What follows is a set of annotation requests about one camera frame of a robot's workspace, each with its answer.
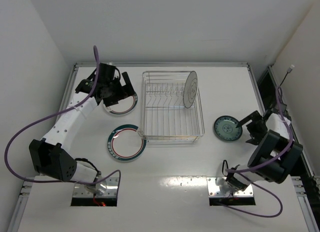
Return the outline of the green blue patterned plate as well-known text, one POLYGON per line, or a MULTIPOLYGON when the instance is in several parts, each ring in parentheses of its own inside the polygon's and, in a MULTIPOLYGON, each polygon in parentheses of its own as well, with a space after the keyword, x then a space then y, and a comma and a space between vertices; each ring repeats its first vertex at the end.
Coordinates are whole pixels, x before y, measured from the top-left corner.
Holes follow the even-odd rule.
POLYGON ((224 115, 216 119, 213 124, 215 135, 222 141, 233 142, 241 138, 243 128, 238 126, 239 121, 232 116, 224 115))

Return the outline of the white grey patterned plate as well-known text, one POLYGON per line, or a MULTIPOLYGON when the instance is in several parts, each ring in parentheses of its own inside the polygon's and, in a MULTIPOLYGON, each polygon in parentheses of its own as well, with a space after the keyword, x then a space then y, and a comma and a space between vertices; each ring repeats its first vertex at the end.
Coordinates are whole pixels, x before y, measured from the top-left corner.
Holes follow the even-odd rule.
POLYGON ((186 108, 190 108, 196 98, 198 91, 198 76, 195 71, 191 71, 188 75, 184 90, 183 90, 183 103, 186 108))

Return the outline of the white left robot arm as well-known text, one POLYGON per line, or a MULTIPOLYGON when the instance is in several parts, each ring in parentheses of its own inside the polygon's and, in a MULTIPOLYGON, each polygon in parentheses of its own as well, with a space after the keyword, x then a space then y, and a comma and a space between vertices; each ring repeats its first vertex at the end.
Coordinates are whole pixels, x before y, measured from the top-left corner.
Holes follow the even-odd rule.
POLYGON ((117 67, 99 64, 97 74, 81 80, 67 107, 52 129, 41 140, 29 145, 31 160, 36 172, 63 182, 92 185, 98 172, 78 163, 69 155, 72 142, 89 114, 100 104, 109 107, 136 92, 127 72, 117 67))

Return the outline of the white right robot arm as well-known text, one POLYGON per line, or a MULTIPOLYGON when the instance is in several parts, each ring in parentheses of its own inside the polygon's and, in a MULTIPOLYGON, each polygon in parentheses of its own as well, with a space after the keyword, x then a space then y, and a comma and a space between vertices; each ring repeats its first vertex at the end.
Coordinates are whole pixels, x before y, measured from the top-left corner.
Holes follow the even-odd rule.
POLYGON ((264 126, 268 129, 246 165, 227 169, 226 184, 244 191, 257 181, 283 183, 300 158, 303 146, 294 140, 291 121, 271 113, 264 126))

